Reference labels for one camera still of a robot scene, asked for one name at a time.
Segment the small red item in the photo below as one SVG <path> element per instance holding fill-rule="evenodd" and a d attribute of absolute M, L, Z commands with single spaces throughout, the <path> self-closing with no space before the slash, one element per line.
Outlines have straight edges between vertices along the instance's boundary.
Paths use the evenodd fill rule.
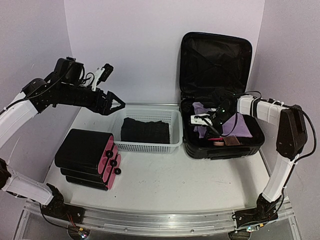
<path fill-rule="evenodd" d="M 223 137 L 212 137 L 212 138 L 208 138 L 208 141 L 222 141 L 224 138 Z"/>

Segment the small round pink tin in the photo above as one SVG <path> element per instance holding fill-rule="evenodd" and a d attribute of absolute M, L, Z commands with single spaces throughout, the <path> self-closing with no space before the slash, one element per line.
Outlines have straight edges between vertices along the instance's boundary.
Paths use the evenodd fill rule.
<path fill-rule="evenodd" d="M 222 147 L 225 145 L 225 142 L 224 141 L 214 141 L 213 145 L 218 146 L 218 147 Z"/>

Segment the brown leather wallet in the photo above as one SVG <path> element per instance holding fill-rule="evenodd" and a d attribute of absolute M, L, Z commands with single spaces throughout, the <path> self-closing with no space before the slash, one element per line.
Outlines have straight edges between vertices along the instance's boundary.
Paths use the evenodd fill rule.
<path fill-rule="evenodd" d="M 238 138 L 234 135 L 223 137 L 224 144 L 226 146 L 240 146 Z"/>

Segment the aluminium front rail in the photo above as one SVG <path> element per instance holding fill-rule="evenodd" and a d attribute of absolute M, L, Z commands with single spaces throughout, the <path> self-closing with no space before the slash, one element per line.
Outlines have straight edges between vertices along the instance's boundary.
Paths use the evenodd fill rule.
<path fill-rule="evenodd" d="M 34 228 L 37 233 L 49 227 L 57 227 L 61 230 L 63 227 L 79 226 L 87 230 L 132 236 L 187 237 L 241 230 L 255 232 L 263 227 L 262 223 L 242 223 L 243 217 L 236 217 L 233 210 L 167 213 L 119 211 L 88 206 L 83 206 L 80 210 L 73 217 L 74 222 L 70 222 L 68 219 L 42 215 L 39 205 L 32 200 L 27 200 L 14 238 L 23 238 L 31 228 L 32 215 L 35 215 L 37 221 L 41 223 L 41 226 Z"/>

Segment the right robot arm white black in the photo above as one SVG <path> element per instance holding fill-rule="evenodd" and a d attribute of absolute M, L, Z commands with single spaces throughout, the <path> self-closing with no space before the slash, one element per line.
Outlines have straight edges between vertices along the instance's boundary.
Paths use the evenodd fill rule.
<path fill-rule="evenodd" d="M 238 115 L 249 116 L 277 127 L 276 162 L 261 194 L 267 202 L 275 202 L 282 195 L 294 166 L 303 159 L 302 151 L 308 140 L 306 113 L 297 104 L 287 105 L 275 99 L 244 94 L 226 99 L 218 107 L 200 114 L 198 119 L 215 134 L 227 136 L 232 131 L 224 132 L 223 125 Z"/>

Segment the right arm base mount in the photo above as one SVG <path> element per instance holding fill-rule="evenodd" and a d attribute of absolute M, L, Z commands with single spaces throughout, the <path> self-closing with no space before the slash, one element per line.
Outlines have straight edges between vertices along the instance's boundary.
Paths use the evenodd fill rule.
<path fill-rule="evenodd" d="M 278 202 L 281 201 L 280 207 L 283 204 L 283 196 L 280 195 L 275 201 L 269 202 L 261 193 L 256 201 L 256 207 L 243 210 L 237 210 L 232 219 L 235 220 L 236 228 L 243 229 L 260 224 L 266 224 L 278 218 L 279 207 Z"/>

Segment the white perforated plastic basket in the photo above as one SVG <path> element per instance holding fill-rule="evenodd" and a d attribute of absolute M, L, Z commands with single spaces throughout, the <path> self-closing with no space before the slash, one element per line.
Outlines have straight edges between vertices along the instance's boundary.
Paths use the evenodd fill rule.
<path fill-rule="evenodd" d="M 174 109 L 126 108 L 109 127 L 121 151 L 171 154 L 183 141 L 182 116 Z"/>

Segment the black ribbed hard suitcase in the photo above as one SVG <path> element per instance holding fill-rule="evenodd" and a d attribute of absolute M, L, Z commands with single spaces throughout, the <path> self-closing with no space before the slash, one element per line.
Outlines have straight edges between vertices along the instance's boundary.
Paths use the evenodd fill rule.
<path fill-rule="evenodd" d="M 244 38 L 188 32 L 180 45 L 179 88 L 185 152 L 193 159 L 231 159 L 254 155 L 265 142 L 256 119 L 233 115 L 223 134 L 234 135 L 239 145 L 215 146 L 210 127 L 191 124 L 191 116 L 216 109 L 224 100 L 246 91 L 252 44 Z"/>

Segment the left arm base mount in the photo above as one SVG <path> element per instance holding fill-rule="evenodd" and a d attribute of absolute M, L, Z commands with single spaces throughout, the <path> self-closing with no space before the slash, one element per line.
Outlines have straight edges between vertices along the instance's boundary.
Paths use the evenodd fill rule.
<path fill-rule="evenodd" d="M 52 184 L 46 184 L 52 193 L 52 200 L 48 205 L 42 205 L 40 212 L 45 216 L 59 220 L 69 221 L 74 224 L 80 224 L 83 221 L 85 209 L 80 206 L 65 203 L 61 192 Z"/>

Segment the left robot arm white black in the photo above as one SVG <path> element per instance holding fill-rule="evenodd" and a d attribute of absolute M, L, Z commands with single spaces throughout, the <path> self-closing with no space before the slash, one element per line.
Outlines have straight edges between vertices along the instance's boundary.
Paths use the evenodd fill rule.
<path fill-rule="evenodd" d="M 46 182 L 56 185 L 68 202 L 73 197 L 72 188 L 75 185 L 67 183 L 55 167 L 54 156 L 73 127 L 78 113 L 99 121 L 111 121 L 120 112 L 102 116 L 77 106 L 49 106 L 24 124 L 0 150 L 0 156 L 6 160 L 9 169 L 17 172 L 19 177 L 39 185 Z"/>

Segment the black pink small suitcase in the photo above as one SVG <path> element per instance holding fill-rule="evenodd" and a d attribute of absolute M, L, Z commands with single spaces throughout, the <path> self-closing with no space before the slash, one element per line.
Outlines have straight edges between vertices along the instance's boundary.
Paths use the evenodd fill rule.
<path fill-rule="evenodd" d="M 113 187 L 122 157 L 109 132 L 71 129 L 54 157 L 69 183 L 108 191 Z"/>

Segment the purple shirt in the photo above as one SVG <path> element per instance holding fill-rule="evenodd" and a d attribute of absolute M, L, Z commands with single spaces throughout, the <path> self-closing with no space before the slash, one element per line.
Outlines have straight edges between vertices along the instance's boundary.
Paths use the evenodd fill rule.
<path fill-rule="evenodd" d="M 190 117 L 191 123 L 195 125 L 194 131 L 199 133 L 199 138 L 203 139 L 206 133 L 211 129 L 214 134 L 221 137 L 235 136 L 240 138 L 252 138 L 244 117 L 240 113 L 234 113 L 230 118 L 218 126 L 213 126 L 213 115 L 219 108 L 205 108 L 201 102 L 192 104 L 195 115 Z"/>

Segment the black jeans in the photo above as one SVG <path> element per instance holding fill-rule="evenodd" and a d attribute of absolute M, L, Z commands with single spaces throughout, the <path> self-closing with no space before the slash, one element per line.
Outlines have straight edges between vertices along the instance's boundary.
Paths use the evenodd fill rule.
<path fill-rule="evenodd" d="M 122 142 L 170 144 L 169 124 L 162 121 L 142 122 L 125 118 L 120 131 Z"/>

